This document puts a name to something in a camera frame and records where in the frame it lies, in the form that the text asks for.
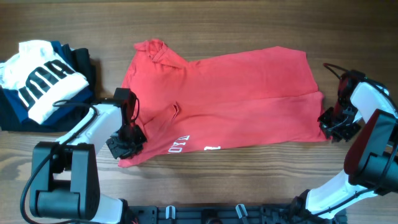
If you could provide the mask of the red t-shirt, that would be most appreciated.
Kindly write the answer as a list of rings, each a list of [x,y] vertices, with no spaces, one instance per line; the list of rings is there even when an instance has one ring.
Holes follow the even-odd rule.
[[[187,61],[159,39],[137,43],[123,87],[147,142],[119,161],[280,142],[322,142],[323,94],[306,53],[285,47]]]

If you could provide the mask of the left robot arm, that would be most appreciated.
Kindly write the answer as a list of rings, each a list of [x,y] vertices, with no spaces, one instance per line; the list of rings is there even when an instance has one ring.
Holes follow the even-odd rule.
[[[138,155],[147,141],[136,124],[139,100],[128,88],[112,98],[87,104],[87,115],[54,142],[38,143],[32,153],[32,174],[20,201],[34,217],[58,218],[61,223],[138,223],[123,199],[101,194],[96,155],[107,145],[116,159]]]

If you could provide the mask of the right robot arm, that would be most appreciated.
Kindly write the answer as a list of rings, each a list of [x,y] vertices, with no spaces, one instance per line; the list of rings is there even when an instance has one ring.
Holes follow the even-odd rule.
[[[344,69],[337,77],[338,100],[318,122],[332,141],[355,141],[339,174],[294,198],[287,214],[292,223],[331,220],[360,200],[397,192],[397,105],[382,83],[362,72]]]

